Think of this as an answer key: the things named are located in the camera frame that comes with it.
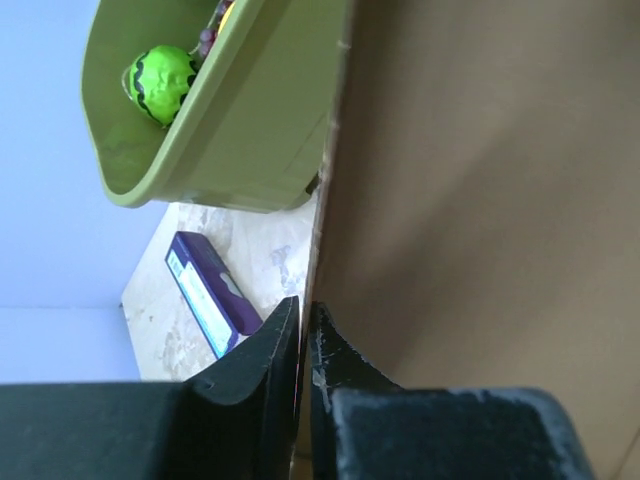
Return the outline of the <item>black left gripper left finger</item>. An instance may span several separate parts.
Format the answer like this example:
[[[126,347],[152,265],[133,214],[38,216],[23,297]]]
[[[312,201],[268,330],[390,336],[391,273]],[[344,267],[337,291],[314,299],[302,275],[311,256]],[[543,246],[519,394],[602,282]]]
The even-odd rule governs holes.
[[[285,479],[300,307],[182,382],[5,385],[5,479]]]

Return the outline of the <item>brown cardboard box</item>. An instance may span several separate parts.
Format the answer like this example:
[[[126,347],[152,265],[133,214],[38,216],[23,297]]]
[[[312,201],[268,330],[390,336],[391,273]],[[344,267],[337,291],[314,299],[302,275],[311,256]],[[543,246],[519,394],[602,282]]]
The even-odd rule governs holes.
[[[311,296],[409,388],[535,386],[639,475],[639,5],[358,1]]]

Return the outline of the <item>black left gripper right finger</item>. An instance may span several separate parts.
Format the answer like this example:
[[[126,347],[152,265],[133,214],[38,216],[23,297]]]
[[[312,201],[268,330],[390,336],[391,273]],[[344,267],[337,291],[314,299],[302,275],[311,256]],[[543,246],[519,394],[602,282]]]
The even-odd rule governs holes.
[[[533,388],[404,389],[311,306],[317,479],[592,479],[573,423]]]

